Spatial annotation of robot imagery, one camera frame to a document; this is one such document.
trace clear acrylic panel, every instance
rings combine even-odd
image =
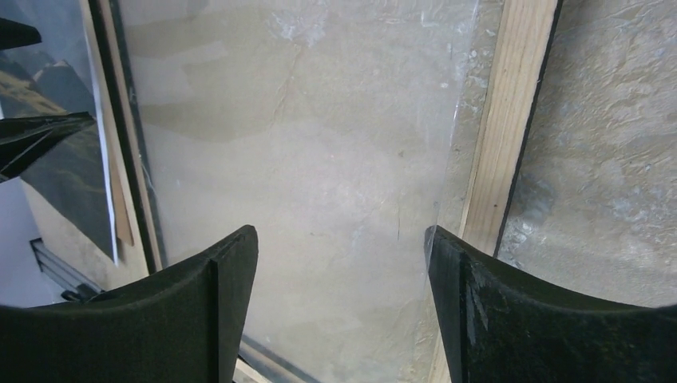
[[[477,0],[113,4],[168,263],[253,224],[246,339],[406,379]]]

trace black strip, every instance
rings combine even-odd
[[[540,92],[540,86],[543,85],[543,76],[545,75],[545,67],[548,64],[548,56],[550,55],[552,42],[555,40],[555,31],[557,29],[557,22],[560,20],[561,11],[562,11],[562,0],[559,0],[557,2],[557,7],[555,8],[555,14],[552,16],[552,28],[550,29],[550,38],[548,39],[548,44],[545,46],[543,63],[540,65],[540,72],[538,73],[538,82],[536,83],[536,91],[533,94],[531,111],[529,111],[529,118],[527,119],[527,124],[525,127],[525,137],[522,139],[522,147],[520,149],[520,155],[517,157],[517,164],[515,165],[515,174],[513,175],[513,182],[510,184],[510,192],[508,193],[508,203],[505,205],[505,211],[503,212],[503,221],[501,222],[501,229],[498,231],[498,238],[496,238],[496,247],[495,250],[493,251],[494,257],[498,256],[498,250],[501,247],[501,240],[503,239],[503,232],[505,231],[505,223],[508,221],[508,212],[510,211],[510,204],[513,201],[513,195],[515,194],[515,187],[517,185],[517,176],[519,176],[520,173],[520,167],[522,166],[522,158],[525,155],[525,149],[527,147],[527,139],[529,138],[529,131],[531,130],[533,115],[534,112],[536,111],[536,102],[538,101],[538,93]]]
[[[321,383],[299,367],[291,364],[287,359],[284,359],[277,355],[276,353],[273,353],[270,351],[268,348],[266,348],[264,345],[261,345],[257,341],[251,339],[245,334],[242,334],[242,343],[245,345],[250,346],[251,348],[255,349],[256,351],[260,352],[263,356],[267,357],[271,361],[273,361],[275,364],[280,366],[282,369],[285,369],[287,372],[290,374],[296,376],[298,379],[301,379],[302,381],[306,383]],[[255,360],[255,358],[250,358],[247,354],[242,354],[242,349],[240,349],[240,357],[242,358],[243,361],[245,361],[248,365],[251,365],[249,361]]]
[[[159,269],[164,268],[168,265],[166,254],[164,252],[164,241],[162,240],[162,233],[160,229],[160,223],[157,222],[157,208],[155,198],[148,192],[148,190],[142,191],[140,183],[137,180],[137,176],[150,177],[150,175],[142,174],[137,175],[137,172],[134,167],[134,153],[132,148],[129,145],[129,134],[127,130],[127,125],[125,123],[125,113],[122,108],[122,97],[118,88],[117,79],[115,76],[115,68],[113,66],[113,56],[111,54],[110,45],[108,43],[108,36],[106,34],[105,22],[103,18],[103,13],[101,11],[101,6],[97,0],[89,0],[89,7],[92,13],[92,21],[94,24],[94,33],[97,36],[97,44],[99,46],[99,51],[101,54],[101,65],[104,71],[104,79],[108,85],[108,91],[110,95],[110,104],[113,111],[113,116],[115,118],[115,124],[117,127],[117,135],[120,137],[120,146],[122,150],[122,158],[125,162],[125,170],[127,171],[129,179],[129,188],[132,192],[132,200],[134,203],[134,212],[137,217],[137,222],[139,223],[139,231],[141,233],[141,243],[145,249],[144,255],[146,259],[146,264],[148,265],[148,273],[152,274],[157,272]],[[121,31],[121,18],[117,12],[117,2],[111,0],[110,8],[113,13],[113,28],[115,29],[115,36],[118,42],[118,49],[120,50],[120,59],[122,62],[122,69],[125,77],[125,85],[129,89],[129,107],[132,110],[132,116],[134,120],[134,131],[137,133],[137,141],[139,143],[139,154],[141,155],[141,161],[144,162],[147,158],[145,150],[145,142],[143,140],[143,132],[141,131],[141,116],[138,112],[138,105],[133,96],[133,83],[132,76],[129,71],[129,57],[127,56],[127,50],[124,38],[122,37]],[[145,192],[148,194],[148,201],[150,203],[151,217],[147,217],[141,198],[141,193]],[[152,220],[155,227],[155,233],[150,233],[148,229],[148,221]],[[160,256],[160,265],[155,264],[155,259],[152,254],[151,246],[151,235],[156,236],[157,246]]]

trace transparent plastic sheet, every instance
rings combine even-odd
[[[255,225],[245,338],[304,376],[411,379],[476,4],[117,1],[167,260]]]

